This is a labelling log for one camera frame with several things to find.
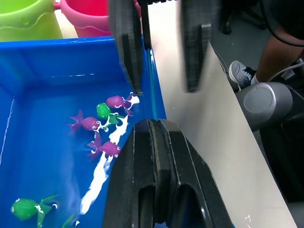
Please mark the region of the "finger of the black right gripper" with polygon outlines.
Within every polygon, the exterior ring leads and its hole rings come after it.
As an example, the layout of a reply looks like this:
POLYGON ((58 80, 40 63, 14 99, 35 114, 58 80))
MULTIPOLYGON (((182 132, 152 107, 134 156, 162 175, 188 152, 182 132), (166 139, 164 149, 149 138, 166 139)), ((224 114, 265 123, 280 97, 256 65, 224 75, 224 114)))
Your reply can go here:
POLYGON ((141 24, 134 1, 109 1, 109 24, 125 76, 133 92, 142 95, 143 47, 141 24))
POLYGON ((187 91, 198 90, 205 57, 211 40, 214 6, 211 0, 181 2, 181 39, 187 91))

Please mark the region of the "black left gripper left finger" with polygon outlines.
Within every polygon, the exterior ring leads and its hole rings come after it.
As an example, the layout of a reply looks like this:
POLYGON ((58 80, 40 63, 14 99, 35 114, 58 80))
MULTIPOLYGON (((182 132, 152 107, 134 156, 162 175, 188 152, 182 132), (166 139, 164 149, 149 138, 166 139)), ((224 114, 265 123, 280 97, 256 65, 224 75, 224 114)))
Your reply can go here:
POLYGON ((102 226, 152 228, 155 180, 148 120, 131 130, 111 168, 102 226))

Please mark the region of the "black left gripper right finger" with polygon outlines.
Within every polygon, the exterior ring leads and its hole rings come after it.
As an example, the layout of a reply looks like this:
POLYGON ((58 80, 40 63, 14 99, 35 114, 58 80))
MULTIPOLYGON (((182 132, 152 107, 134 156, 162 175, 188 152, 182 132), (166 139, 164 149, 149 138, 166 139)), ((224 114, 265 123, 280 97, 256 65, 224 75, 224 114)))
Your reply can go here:
POLYGON ((171 228, 232 228, 234 225, 204 159, 182 129, 160 120, 176 177, 171 228))

